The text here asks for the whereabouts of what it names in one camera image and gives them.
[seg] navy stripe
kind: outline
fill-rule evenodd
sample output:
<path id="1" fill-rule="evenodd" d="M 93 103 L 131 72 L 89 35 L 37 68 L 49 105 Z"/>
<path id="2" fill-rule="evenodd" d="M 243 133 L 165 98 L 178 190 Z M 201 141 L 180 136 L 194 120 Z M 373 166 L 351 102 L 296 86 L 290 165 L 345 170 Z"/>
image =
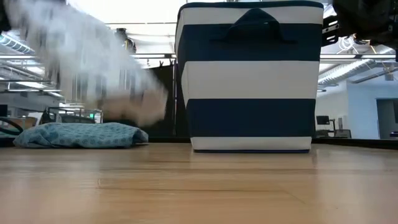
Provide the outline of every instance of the navy stripe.
<path id="1" fill-rule="evenodd" d="M 232 24 L 186 25 L 177 50 L 180 72 L 185 62 L 194 61 L 315 61 L 320 60 L 322 25 L 280 24 L 286 43 L 267 38 L 247 38 L 236 41 L 216 40 Z"/>
<path id="2" fill-rule="evenodd" d="M 313 1 L 275 1 L 275 2 L 191 2 L 184 4 L 178 11 L 177 19 L 180 20 L 181 12 L 184 9 L 196 7 L 218 7 L 230 9 L 251 9 L 266 7 L 289 7 L 289 6 L 307 6 L 323 9 L 323 4 Z"/>
<path id="3" fill-rule="evenodd" d="M 315 99 L 191 99 L 191 137 L 309 137 Z"/>
<path id="4" fill-rule="evenodd" d="M 209 150 L 209 149 L 194 149 L 194 152 L 197 153 L 251 153 L 251 154 L 260 154 L 260 153 L 309 153 L 309 149 L 299 149 L 299 150 Z"/>

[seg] fabric bin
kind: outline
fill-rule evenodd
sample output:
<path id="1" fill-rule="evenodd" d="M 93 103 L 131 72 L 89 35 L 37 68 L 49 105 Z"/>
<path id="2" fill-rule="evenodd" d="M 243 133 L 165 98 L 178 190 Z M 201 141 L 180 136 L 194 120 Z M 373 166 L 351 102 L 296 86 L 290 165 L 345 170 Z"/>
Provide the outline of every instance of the fabric bin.
<path id="1" fill-rule="evenodd" d="M 175 51 L 196 152 L 308 152 L 322 44 L 313 1 L 189 3 Z"/>

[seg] bin handle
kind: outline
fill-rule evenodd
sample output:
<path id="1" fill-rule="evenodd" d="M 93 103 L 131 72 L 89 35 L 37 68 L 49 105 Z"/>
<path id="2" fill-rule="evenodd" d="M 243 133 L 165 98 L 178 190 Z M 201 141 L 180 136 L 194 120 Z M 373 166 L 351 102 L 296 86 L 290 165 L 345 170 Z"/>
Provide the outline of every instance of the bin handle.
<path id="1" fill-rule="evenodd" d="M 285 44 L 296 44 L 296 40 L 284 38 L 279 22 L 267 12 L 255 8 L 250 9 L 240 17 L 220 40 L 249 40 L 270 37 Z"/>

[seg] blurred cloth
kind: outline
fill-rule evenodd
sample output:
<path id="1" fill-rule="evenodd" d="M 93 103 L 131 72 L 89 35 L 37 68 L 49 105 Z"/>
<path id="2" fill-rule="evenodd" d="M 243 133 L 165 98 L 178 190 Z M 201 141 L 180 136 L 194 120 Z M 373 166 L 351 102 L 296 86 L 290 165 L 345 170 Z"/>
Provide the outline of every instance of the blurred cloth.
<path id="1" fill-rule="evenodd" d="M 139 126 L 163 119 L 167 91 L 101 21 L 59 2 L 4 2 L 12 28 L 20 30 L 67 100 L 104 108 Z"/>
<path id="2" fill-rule="evenodd" d="M 119 123 L 78 124 L 47 123 L 15 138 L 14 144 L 24 148 L 129 148 L 148 142 L 148 135 L 139 128 Z"/>

